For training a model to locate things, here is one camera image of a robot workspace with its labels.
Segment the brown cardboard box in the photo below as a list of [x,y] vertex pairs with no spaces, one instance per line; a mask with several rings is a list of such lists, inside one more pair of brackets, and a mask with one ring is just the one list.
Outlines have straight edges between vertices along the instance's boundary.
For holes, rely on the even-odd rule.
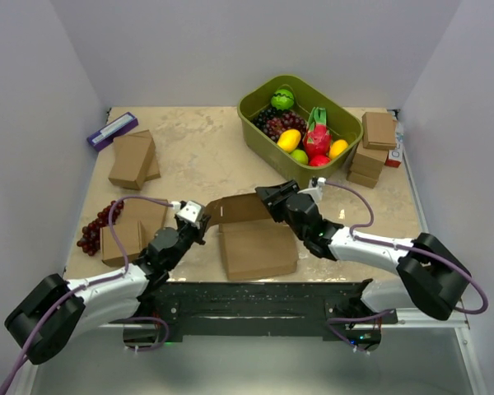
[[299,259],[295,235],[275,222],[255,193],[222,197],[207,204],[208,227],[216,226],[221,263],[230,281],[292,274]]

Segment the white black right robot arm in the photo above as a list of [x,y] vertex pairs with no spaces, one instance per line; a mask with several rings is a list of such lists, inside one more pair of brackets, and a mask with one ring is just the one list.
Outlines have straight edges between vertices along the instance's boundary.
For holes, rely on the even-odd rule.
[[395,281],[368,281],[351,308],[343,309],[343,322],[369,323],[384,311],[406,308],[447,320],[472,278],[466,267],[428,233],[393,239],[323,218],[318,203],[326,184],[326,179],[314,177],[305,189],[288,181],[255,192],[269,215],[287,224],[317,258],[362,263],[397,276]]

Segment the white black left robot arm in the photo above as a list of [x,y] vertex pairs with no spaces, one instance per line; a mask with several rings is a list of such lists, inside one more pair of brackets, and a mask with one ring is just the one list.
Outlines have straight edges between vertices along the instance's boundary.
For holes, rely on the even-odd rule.
[[151,293],[167,282],[193,244],[205,243],[211,217],[202,215],[196,222],[175,219],[177,226],[159,230],[128,268],[69,281],[59,274],[45,277],[5,320],[22,357],[41,365],[71,338],[91,329],[130,318],[148,321],[154,313]]

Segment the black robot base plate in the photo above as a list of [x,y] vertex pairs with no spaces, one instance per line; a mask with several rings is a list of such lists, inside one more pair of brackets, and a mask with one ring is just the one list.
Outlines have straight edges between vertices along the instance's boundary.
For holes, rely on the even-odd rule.
[[361,300],[362,282],[167,282],[123,323],[128,347],[189,336],[320,337],[371,349],[380,343],[381,318]]

